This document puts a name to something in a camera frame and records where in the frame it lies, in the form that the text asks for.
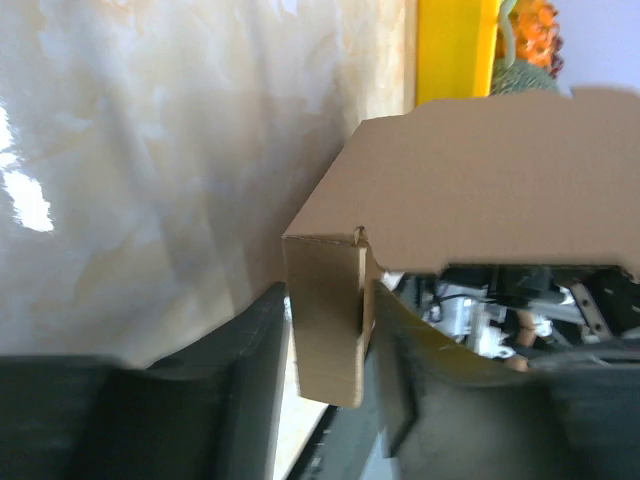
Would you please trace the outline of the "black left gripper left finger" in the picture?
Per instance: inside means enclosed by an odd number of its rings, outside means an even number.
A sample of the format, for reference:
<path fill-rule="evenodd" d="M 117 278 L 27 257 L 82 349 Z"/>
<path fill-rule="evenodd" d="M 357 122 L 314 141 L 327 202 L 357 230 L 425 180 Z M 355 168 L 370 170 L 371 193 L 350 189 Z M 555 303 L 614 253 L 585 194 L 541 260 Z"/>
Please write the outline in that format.
<path fill-rule="evenodd" d="M 146 368 L 1 360 L 5 479 L 266 479 L 282 396 L 285 287 Z"/>

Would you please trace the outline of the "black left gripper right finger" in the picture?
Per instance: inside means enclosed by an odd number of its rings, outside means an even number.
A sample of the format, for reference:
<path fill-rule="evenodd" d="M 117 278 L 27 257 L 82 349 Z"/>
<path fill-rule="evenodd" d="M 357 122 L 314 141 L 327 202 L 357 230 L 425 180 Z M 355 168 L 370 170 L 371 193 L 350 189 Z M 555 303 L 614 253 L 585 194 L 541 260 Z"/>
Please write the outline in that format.
<path fill-rule="evenodd" d="M 522 372 L 421 321 L 384 284 L 373 295 L 378 398 L 401 478 L 638 477 L 637 342 L 545 355 Z"/>

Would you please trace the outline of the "brown cardboard box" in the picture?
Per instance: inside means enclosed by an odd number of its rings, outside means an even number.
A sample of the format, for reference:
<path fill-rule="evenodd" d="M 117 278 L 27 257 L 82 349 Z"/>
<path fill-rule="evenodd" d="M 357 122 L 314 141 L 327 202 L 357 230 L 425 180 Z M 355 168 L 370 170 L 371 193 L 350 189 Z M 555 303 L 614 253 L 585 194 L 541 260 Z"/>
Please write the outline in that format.
<path fill-rule="evenodd" d="M 639 271 L 639 97 L 577 88 L 362 122 L 285 231 L 300 394 L 363 397 L 372 283 L 455 265 Z"/>

